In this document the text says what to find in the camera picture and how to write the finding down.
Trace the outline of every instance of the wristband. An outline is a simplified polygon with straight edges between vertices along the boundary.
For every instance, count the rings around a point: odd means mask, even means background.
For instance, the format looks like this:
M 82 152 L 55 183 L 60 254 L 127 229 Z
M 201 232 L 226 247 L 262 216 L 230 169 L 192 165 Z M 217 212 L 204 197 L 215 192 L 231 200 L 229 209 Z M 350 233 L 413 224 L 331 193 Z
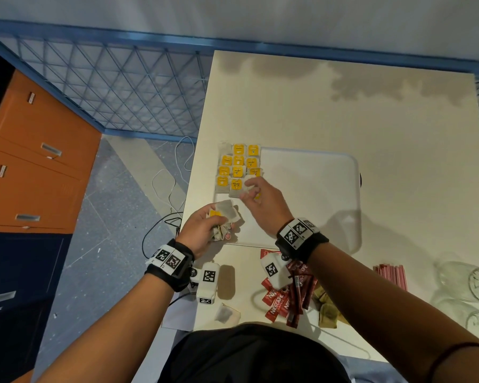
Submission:
M 156 250 L 146 262 L 147 270 L 144 274 L 152 274 L 169 284 L 175 292 L 180 292 L 190 283 L 194 258 L 187 246 L 172 239 Z
M 319 229 L 306 218 L 296 218 L 286 223 L 277 232 L 275 244 L 279 248 L 282 257 L 297 259 L 307 263 L 312 251 L 321 243 L 328 243 Z

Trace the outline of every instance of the hand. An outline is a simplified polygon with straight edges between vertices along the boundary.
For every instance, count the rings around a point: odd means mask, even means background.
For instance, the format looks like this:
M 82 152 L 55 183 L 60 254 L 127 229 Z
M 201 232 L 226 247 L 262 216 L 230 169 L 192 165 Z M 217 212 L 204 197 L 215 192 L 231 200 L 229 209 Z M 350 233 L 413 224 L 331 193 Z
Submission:
M 252 188 L 249 193 L 242 194 L 240 199 L 252 212 L 257 224 L 268 235 L 275 236 L 284 224 L 294 219 L 282 192 L 264 178 L 254 177 L 246 180 L 245 185 L 255 185 L 255 188 Z M 261 198 L 255 200 L 258 193 L 261 193 Z
M 211 238 L 213 227 L 227 223 L 226 217 L 215 215 L 206 218 L 206 214 L 209 213 L 210 209 L 214 209 L 214 203 L 205 205 L 201 209 L 193 212 L 176 237 L 176 242 L 182 243 L 192 250 L 195 259 L 200 258 L 206 252 L 210 243 L 209 239 Z

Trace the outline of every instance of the black shirt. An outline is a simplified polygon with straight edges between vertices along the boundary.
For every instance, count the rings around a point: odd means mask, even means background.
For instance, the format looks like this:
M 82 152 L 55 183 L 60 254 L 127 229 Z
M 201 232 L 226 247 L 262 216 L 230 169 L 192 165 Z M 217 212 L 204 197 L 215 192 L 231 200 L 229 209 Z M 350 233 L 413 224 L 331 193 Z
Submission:
M 173 349 L 160 383 L 349 383 L 341 362 L 303 336 L 259 324 L 189 334 Z

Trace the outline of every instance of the white tray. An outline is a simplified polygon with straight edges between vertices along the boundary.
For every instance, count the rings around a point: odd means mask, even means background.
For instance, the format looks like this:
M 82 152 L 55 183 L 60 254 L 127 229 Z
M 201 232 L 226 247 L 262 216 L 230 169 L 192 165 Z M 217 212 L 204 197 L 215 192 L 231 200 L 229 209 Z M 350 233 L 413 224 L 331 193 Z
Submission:
M 335 245 L 353 254 L 362 244 L 360 175 L 350 155 L 263 147 L 264 178 L 279 188 L 295 217 L 306 217 Z M 276 248 L 240 199 L 215 194 L 216 202 L 232 199 L 244 220 L 229 244 Z

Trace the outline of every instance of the yellow tea bag tag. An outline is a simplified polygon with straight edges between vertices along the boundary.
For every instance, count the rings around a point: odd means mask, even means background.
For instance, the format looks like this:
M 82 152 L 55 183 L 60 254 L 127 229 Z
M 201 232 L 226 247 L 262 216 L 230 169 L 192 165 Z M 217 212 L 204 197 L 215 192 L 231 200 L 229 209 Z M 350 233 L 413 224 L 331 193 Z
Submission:
M 243 165 L 233 166 L 232 167 L 232 176 L 233 177 L 243 177 Z
M 245 155 L 245 145 L 244 144 L 234 144 L 232 146 L 232 151 L 235 155 Z
M 247 159 L 247 168 L 258 168 L 257 158 L 256 157 L 249 157 Z
M 231 180 L 231 189 L 238 190 L 238 189 L 241 189 L 242 186 L 243 186 L 243 183 L 242 183 L 241 180 L 239 180 L 239 179 Z
M 233 165 L 245 165 L 245 157 L 242 155 L 234 155 L 232 161 Z
M 248 155 L 249 156 L 259 156 L 259 145 L 249 145 L 248 146 Z
M 229 176 L 231 174 L 231 167 L 226 165 L 218 167 L 218 174 L 220 176 Z
M 248 173 L 259 177 L 259 176 L 261 176 L 261 168 L 250 168 Z
M 222 165 L 232 165 L 232 156 L 229 155 L 223 155 L 222 156 Z
M 229 178 L 227 176 L 218 176 L 217 185 L 220 187 L 227 187 L 229 185 Z

